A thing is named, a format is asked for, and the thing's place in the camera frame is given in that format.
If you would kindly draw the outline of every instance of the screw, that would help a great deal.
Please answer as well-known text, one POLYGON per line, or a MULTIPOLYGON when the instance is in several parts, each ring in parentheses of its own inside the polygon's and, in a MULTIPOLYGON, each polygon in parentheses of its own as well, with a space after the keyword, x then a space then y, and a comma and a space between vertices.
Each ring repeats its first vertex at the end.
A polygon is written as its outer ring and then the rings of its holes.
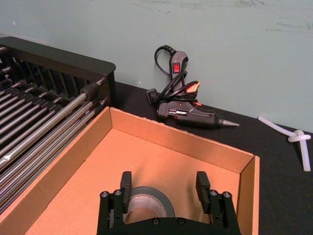
POLYGON ((159 220, 158 219, 153 219, 153 224, 154 225, 158 225, 159 224, 159 220))
POLYGON ((231 197, 229 192, 225 192, 225 193, 223 193, 223 195, 224 195, 224 197, 228 197, 228 198, 231 197))
POLYGON ((185 223, 184 219, 178 219, 177 220, 178 224, 183 225, 185 223))
POLYGON ((109 195, 109 193, 107 191, 104 191, 101 193, 101 197, 107 197, 109 195))
POLYGON ((116 196, 119 196, 119 195, 121 195, 122 194, 122 192, 121 192, 121 190, 117 190, 117 191, 115 191, 115 193, 114 193, 116 196))
POLYGON ((211 191, 210 191, 210 194, 211 194, 212 196, 216 196, 216 195, 217 195, 217 192, 216 192, 215 190, 211 190, 211 191))

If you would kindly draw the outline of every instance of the cable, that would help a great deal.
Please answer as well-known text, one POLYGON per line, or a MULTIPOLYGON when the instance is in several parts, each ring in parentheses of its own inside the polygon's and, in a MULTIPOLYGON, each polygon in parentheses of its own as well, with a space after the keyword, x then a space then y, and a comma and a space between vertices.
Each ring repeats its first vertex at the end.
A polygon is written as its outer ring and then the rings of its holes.
POLYGON ((157 95, 153 100, 155 104, 159 104, 161 101, 189 101, 189 102, 197 102, 196 99, 198 91, 195 92, 188 92, 187 89, 195 84, 198 84, 198 81, 192 81, 185 85, 184 79, 187 76, 187 71, 181 71, 175 78, 172 79, 171 75, 165 71, 157 61, 158 53, 161 51, 167 51, 170 55, 174 55, 177 51, 174 50, 172 47, 164 45, 156 49, 155 51, 155 63, 156 66, 164 73, 167 77, 171 78, 171 81, 164 90, 157 95), (174 87, 181 82, 182 87, 174 91, 174 87))

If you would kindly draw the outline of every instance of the metal rack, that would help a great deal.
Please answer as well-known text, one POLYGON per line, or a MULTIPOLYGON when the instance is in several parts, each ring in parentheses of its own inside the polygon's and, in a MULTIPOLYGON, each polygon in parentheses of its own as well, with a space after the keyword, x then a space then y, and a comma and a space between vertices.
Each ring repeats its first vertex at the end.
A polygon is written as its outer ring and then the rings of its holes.
POLYGON ((0 38, 0 213, 105 106, 115 65, 0 38))

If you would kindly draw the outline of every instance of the glue gun nozzle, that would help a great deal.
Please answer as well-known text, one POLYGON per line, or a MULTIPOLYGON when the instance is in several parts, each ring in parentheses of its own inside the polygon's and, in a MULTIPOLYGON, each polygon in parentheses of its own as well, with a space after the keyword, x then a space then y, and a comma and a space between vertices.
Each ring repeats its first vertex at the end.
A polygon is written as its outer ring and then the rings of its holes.
POLYGON ((240 126, 240 125, 232 121, 223 120, 223 126, 240 126))

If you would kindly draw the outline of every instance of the black power cord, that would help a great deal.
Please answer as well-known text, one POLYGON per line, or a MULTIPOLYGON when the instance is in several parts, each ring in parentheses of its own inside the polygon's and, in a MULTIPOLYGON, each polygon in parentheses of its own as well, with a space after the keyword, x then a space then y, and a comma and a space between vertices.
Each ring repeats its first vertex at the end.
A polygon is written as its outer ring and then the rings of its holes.
POLYGON ((164 88, 164 90, 157 94, 156 89, 151 89, 147 91, 147 97, 148 102, 150 105, 156 104, 158 105, 160 102, 169 102, 169 101, 189 101, 189 102, 197 102, 196 99, 198 91, 195 92, 188 92, 187 89, 195 84, 198 84, 198 81, 192 81, 185 85, 184 79, 187 76, 187 71, 183 70, 180 73, 178 73, 174 78, 172 78, 172 75, 169 74, 167 71, 165 71, 160 64, 157 61, 158 53, 161 51, 167 51, 170 53, 170 56, 172 57, 175 53, 177 53, 176 50, 174 50, 172 47, 164 45, 156 49, 155 51, 155 63, 156 66, 164 73, 167 77, 171 79, 169 84, 164 88), (182 87, 174 91, 175 86, 181 82, 182 87))

